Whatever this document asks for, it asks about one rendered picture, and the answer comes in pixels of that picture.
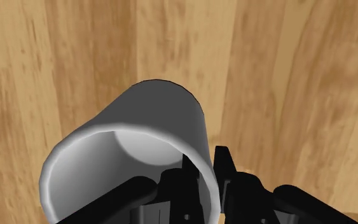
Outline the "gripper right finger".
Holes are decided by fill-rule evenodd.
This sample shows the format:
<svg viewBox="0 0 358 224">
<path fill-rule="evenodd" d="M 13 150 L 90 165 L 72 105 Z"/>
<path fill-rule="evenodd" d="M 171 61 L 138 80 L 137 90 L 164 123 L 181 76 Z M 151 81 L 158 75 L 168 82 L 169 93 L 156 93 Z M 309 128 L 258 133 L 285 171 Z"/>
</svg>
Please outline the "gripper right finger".
<svg viewBox="0 0 358 224">
<path fill-rule="evenodd" d="M 358 224 L 296 186 L 268 191 L 257 176 L 236 170 L 226 146 L 216 146 L 213 169 L 224 224 Z"/>
</svg>

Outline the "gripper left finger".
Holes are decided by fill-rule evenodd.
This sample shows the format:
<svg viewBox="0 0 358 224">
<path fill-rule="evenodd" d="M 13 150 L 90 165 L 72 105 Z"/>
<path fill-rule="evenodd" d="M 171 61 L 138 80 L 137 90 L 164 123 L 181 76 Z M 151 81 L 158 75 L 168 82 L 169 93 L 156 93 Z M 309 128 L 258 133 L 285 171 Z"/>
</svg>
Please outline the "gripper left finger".
<svg viewBox="0 0 358 224">
<path fill-rule="evenodd" d="M 136 176 L 57 224 L 204 224 L 200 173 L 186 156 L 160 181 Z"/>
</svg>

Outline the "grey cup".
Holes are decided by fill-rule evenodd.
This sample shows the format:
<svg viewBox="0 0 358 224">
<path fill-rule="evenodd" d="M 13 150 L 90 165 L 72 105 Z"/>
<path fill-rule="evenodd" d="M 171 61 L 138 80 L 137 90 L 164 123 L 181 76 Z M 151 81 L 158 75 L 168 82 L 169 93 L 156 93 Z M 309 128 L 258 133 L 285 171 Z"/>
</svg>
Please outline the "grey cup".
<svg viewBox="0 0 358 224">
<path fill-rule="evenodd" d="M 205 224 L 217 224 L 219 189 L 200 103 L 171 81 L 136 83 L 54 146 L 39 178 L 43 212 L 57 224 L 134 176 L 159 181 L 184 157 L 200 173 Z"/>
</svg>

